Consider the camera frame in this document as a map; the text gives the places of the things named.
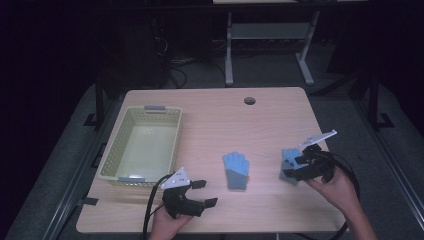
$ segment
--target light green basket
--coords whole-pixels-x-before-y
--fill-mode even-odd
[[[98,177],[117,185],[153,186],[174,170],[181,108],[128,107]]]

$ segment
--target gray carpet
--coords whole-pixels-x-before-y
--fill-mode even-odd
[[[314,86],[303,82],[293,55],[258,55],[252,58],[235,58],[234,87],[286,87],[299,86],[306,92],[313,92],[332,83],[338,75],[325,73],[332,46],[313,45],[307,62]],[[181,67],[188,80],[184,88],[221,88],[224,76],[223,58],[216,58],[214,64],[193,63]],[[179,72],[172,72],[182,82]],[[168,83],[165,88],[174,88]],[[346,84],[325,97],[310,97],[310,102],[323,132],[336,129],[338,134],[327,140],[329,149],[346,158],[352,165],[361,186],[361,202],[368,214],[379,239],[424,239],[423,229],[418,224],[408,202],[405,200],[395,175],[375,140],[375,133],[362,117],[357,105],[347,97],[350,84]],[[380,111],[389,115],[395,128],[382,129],[379,136],[398,159],[403,172],[422,199],[421,184],[424,182],[423,137],[400,110],[396,99],[385,88],[380,91]],[[106,101],[107,121],[99,131],[83,126],[88,114],[95,112],[94,87],[87,90],[62,137],[52,152],[43,172],[21,209],[7,239],[139,239],[139,234],[82,234],[75,225],[81,211],[78,199],[88,191],[95,168],[91,162],[102,143],[108,139],[122,99]],[[72,188],[70,183],[76,181]],[[70,201],[63,201],[67,190],[72,190]],[[66,222],[54,225],[51,219],[58,209],[65,208]],[[327,239],[332,233],[310,233],[310,236]],[[219,235],[178,235],[175,239],[219,239]],[[226,239],[275,239],[275,234],[230,234]],[[302,239],[293,234],[279,234],[279,239]],[[351,239],[346,233],[342,239]]]

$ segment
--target wooden table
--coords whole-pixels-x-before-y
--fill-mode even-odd
[[[245,104],[246,97],[254,98],[256,103]],[[191,180],[207,180],[205,188],[189,190],[188,198],[219,198],[214,208],[206,209],[181,232],[336,231],[343,224],[343,215],[304,182],[293,186],[278,178],[281,150],[296,147],[308,135],[321,133],[303,89],[131,91],[124,100],[111,138],[126,107],[131,105],[182,108],[183,126],[175,170],[183,166]],[[324,142],[320,145],[327,148]],[[250,161],[246,191],[227,188],[221,158],[233,151],[243,153]],[[78,231],[142,232],[149,194],[148,188],[114,186],[95,177],[88,197],[98,202],[95,206],[84,205]],[[161,197],[159,190],[155,206],[160,204]]]

